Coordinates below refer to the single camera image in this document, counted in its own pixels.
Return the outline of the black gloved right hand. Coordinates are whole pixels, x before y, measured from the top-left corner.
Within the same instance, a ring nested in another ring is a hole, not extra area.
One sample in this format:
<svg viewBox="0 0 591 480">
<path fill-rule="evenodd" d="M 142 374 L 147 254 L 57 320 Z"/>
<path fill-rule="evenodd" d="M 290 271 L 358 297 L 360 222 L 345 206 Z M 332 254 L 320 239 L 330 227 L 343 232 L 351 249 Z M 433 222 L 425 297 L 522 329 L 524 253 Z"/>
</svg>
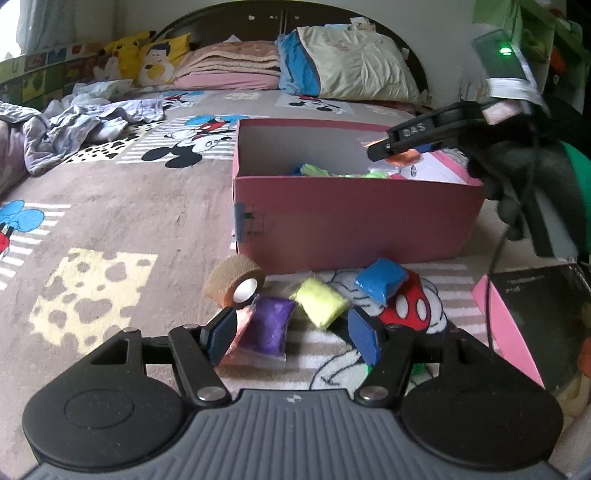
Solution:
<svg viewBox="0 0 591 480">
<path fill-rule="evenodd" d="M 481 180 L 485 196 L 497 203 L 507 238 L 529 235 L 536 254 L 551 257 L 550 237 L 534 193 L 548 198 L 564 223 L 577 254 L 590 254 L 590 158 L 556 139 L 476 142 L 461 148 L 469 174 Z"/>
</svg>

